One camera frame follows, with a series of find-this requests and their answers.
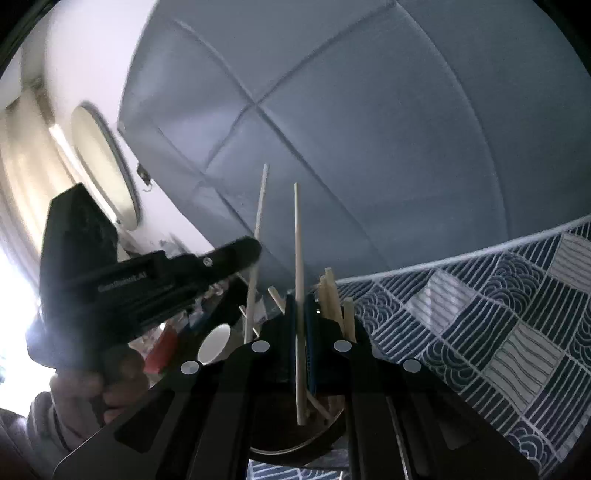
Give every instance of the silver screw head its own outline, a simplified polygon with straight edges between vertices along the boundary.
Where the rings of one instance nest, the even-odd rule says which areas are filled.
[[[269,350],[269,348],[271,348],[271,345],[269,345],[269,342],[266,342],[265,340],[257,340],[251,345],[251,348],[255,353],[265,353],[267,350]]]
[[[199,370],[199,364],[193,360],[185,362],[181,365],[181,372],[185,375],[193,375]]]
[[[402,363],[402,368],[411,374],[419,373],[421,371],[421,367],[421,362],[415,360],[414,358],[409,358]]]
[[[347,340],[337,340],[333,347],[337,352],[345,353],[351,350],[353,345],[351,345],[351,342]]]

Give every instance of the round mirror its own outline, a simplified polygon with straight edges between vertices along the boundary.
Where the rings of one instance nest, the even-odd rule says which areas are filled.
[[[72,139],[78,158],[126,230],[139,224],[139,202],[125,160],[100,113],[83,103],[72,113]]]

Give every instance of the white wall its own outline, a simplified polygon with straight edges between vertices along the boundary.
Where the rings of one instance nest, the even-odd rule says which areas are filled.
[[[156,0],[61,0],[50,14],[44,78],[56,122],[70,138],[70,117],[83,101],[106,119],[137,185],[143,220],[130,232],[144,252],[178,238],[195,253],[211,244],[158,187],[146,193],[135,173],[138,159],[116,131],[125,81],[135,48]]]
[[[21,94],[22,48],[19,48],[0,78],[0,112]]]

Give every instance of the black plastic part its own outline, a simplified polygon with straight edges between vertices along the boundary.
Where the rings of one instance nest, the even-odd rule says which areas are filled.
[[[353,479],[402,479],[405,472],[434,480],[537,478],[526,458],[426,368],[409,374],[376,360],[362,332],[349,352],[336,352],[340,328],[331,320],[316,317],[316,322],[317,377],[324,379],[318,387],[348,400]],[[266,353],[255,353],[247,344],[194,375],[170,372],[137,405],[62,461],[54,478],[244,478],[258,393],[291,388],[285,374],[285,366],[293,365],[291,355],[282,352],[291,345],[290,336],[291,323],[279,317],[261,332],[271,344]],[[401,419],[396,429],[394,417]],[[463,421],[469,434],[450,445],[442,419]]]

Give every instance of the sleeve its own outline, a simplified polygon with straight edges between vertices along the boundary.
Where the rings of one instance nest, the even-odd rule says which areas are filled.
[[[43,479],[50,480],[57,464],[71,451],[48,392],[33,401],[27,419],[14,415],[6,427],[21,456]]]

